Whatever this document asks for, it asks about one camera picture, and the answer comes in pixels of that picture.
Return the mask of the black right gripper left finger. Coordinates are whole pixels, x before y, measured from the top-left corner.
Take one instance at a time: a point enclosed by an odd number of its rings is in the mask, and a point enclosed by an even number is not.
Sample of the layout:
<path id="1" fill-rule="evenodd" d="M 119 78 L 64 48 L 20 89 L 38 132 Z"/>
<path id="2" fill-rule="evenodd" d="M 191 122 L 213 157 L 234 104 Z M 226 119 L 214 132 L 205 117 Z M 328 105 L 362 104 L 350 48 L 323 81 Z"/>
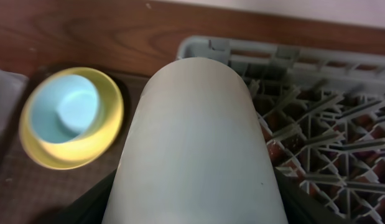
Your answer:
<path id="1" fill-rule="evenodd" d="M 66 207 L 52 207 L 33 219 L 33 224 L 100 224 L 108 203 L 116 169 Z"/>

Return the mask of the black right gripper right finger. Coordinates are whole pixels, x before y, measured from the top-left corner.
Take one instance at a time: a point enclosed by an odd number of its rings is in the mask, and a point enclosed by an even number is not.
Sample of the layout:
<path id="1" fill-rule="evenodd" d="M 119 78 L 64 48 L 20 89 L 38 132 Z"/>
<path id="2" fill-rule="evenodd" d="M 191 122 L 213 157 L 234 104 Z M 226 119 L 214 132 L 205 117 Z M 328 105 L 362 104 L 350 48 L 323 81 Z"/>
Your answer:
<path id="1" fill-rule="evenodd" d="M 274 169 L 282 203 L 291 224 L 348 224 L 348 220 L 327 210 L 279 170 Z"/>

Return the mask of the yellow plate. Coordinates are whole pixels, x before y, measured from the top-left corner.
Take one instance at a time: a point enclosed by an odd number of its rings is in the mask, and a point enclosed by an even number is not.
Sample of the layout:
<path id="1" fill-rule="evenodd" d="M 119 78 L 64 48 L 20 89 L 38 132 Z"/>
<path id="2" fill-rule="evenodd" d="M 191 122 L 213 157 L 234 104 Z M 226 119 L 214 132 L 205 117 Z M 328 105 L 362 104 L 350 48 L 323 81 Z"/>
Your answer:
<path id="1" fill-rule="evenodd" d="M 89 130 L 69 142 L 53 144 L 37 138 L 30 125 L 32 97 L 44 81 L 60 75 L 81 75 L 93 82 L 100 96 L 98 117 Z M 84 166 L 102 155 L 116 139 L 124 118 L 124 101 L 117 84 L 107 74 L 88 67 L 61 70 L 46 78 L 28 97 L 19 121 L 19 135 L 26 154 L 40 166 L 69 170 Z"/>

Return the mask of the light blue bowl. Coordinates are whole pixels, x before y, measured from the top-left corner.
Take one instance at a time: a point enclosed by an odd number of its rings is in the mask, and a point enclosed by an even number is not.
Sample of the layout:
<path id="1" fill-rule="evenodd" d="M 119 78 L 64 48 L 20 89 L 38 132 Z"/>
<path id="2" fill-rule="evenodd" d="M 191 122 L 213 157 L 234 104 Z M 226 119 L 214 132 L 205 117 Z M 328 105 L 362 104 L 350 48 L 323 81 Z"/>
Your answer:
<path id="1" fill-rule="evenodd" d="M 60 75 L 41 84 L 32 97 L 30 125 L 38 139 L 60 144 L 85 134 L 98 117 L 100 96 L 81 75 Z"/>

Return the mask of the cream plastic cup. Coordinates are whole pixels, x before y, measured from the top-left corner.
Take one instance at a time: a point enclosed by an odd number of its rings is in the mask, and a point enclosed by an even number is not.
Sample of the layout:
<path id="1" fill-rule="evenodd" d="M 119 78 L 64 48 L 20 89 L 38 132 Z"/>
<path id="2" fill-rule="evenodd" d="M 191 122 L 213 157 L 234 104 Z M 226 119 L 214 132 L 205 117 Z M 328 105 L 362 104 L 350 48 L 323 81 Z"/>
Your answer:
<path id="1" fill-rule="evenodd" d="M 152 76 L 103 222 L 287 222 L 251 95 L 236 72 L 195 57 Z"/>

